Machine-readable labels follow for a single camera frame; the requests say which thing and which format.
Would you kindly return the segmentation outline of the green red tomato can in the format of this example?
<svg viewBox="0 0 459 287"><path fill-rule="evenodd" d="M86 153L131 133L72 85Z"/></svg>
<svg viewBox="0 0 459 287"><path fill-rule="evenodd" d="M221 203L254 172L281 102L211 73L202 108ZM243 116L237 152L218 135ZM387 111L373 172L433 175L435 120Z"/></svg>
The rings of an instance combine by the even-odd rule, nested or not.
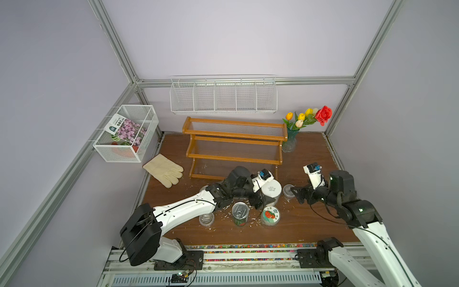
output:
<svg viewBox="0 0 459 287"><path fill-rule="evenodd" d="M234 204L231 210L233 221L236 226L242 227L245 226L248 220L250 213L250 208L246 203L237 202Z"/></svg>

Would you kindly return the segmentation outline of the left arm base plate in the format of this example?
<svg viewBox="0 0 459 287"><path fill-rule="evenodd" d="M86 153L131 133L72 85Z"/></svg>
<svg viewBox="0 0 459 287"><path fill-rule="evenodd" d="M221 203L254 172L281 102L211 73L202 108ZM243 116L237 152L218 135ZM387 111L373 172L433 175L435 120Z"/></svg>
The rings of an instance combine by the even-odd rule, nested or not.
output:
<svg viewBox="0 0 459 287"><path fill-rule="evenodd" d="M203 251L186 251L174 263L165 261L156 261L154 265L155 271L178 271L178 270L201 270L204 263Z"/></svg>

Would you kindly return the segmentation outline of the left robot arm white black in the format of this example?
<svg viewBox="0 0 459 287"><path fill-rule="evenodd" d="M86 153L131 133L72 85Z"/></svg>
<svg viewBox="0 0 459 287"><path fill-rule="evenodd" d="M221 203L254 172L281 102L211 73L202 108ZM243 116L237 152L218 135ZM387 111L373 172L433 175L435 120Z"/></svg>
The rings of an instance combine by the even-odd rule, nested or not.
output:
<svg viewBox="0 0 459 287"><path fill-rule="evenodd" d="M248 199L252 206L263 203L262 187L274 175L263 169L252 174L237 166L220 182L209 184L191 197L163 206L138 206L120 230L123 255L132 266L153 259L174 264L186 257L186 248L178 239L168 239L166 233L204 214L212 214L230 205L234 199Z"/></svg>

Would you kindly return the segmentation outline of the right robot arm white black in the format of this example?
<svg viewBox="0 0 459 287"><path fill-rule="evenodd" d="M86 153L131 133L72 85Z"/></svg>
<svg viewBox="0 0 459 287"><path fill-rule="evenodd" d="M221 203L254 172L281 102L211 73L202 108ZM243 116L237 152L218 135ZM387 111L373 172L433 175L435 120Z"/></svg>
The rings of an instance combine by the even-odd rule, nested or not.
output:
<svg viewBox="0 0 459 287"><path fill-rule="evenodd" d="M329 179L322 175L317 163L304 166L310 183L292 187L299 203L313 206L323 203L327 210L335 209L332 222L347 226L357 236L373 260L381 279L377 279L357 262L344 244L331 237L320 240L314 251L301 249L295 258L302 268L332 267L337 275L325 276L324 287L339 286L339 275L344 275L356 287L418 287L412 274L394 246L382 217L374 205L357 197L354 178L347 171L333 171Z"/></svg>

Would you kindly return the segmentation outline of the white tin can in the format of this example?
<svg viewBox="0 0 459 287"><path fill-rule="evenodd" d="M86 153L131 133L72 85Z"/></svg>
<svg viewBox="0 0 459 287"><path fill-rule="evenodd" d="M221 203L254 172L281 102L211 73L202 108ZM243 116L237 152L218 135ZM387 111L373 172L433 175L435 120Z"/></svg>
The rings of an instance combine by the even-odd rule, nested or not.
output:
<svg viewBox="0 0 459 287"><path fill-rule="evenodd" d="M282 193L282 185L275 179L261 187L263 206L276 206Z"/></svg>

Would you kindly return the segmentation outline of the dark seed plastic jar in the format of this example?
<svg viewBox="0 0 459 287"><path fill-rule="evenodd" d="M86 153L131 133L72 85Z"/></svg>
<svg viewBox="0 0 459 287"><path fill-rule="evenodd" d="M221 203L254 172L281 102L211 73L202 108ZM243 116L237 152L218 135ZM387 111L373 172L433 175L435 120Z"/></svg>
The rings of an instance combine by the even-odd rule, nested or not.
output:
<svg viewBox="0 0 459 287"><path fill-rule="evenodd" d="M292 187L294 187L292 184L286 184L284 187L283 187L283 195L284 197L286 198L286 200L292 200L295 198L295 195L294 193L292 192Z"/></svg>

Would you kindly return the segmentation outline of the red seed plastic jar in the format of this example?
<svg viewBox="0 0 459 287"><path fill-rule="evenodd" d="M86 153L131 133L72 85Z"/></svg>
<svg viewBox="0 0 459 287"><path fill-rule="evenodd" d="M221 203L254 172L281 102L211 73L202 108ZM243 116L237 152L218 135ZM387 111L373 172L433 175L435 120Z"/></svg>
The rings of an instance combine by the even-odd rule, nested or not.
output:
<svg viewBox="0 0 459 287"><path fill-rule="evenodd" d="M203 214L199 216L199 223L201 226L205 228L210 228L215 222L215 214L214 213L209 213L209 214Z"/></svg>

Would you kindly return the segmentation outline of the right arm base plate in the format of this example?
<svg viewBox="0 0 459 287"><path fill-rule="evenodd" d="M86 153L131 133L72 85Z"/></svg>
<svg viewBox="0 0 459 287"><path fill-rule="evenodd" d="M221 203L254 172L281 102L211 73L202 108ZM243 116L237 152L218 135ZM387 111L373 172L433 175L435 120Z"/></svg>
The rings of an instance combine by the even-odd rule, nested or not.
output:
<svg viewBox="0 0 459 287"><path fill-rule="evenodd" d="M299 262L301 269L334 268L329 261L328 252L322 248L299 249L294 256L294 259Z"/></svg>

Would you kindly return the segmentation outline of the tomato lid round tin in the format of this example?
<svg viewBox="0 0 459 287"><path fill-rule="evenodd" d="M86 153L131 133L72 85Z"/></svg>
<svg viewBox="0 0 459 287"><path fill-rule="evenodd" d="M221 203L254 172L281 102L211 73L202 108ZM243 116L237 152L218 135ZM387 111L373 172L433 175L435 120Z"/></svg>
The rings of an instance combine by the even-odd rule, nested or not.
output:
<svg viewBox="0 0 459 287"><path fill-rule="evenodd" d="M263 209L261 223L265 226L275 226L280 221L280 211L275 206L267 206Z"/></svg>

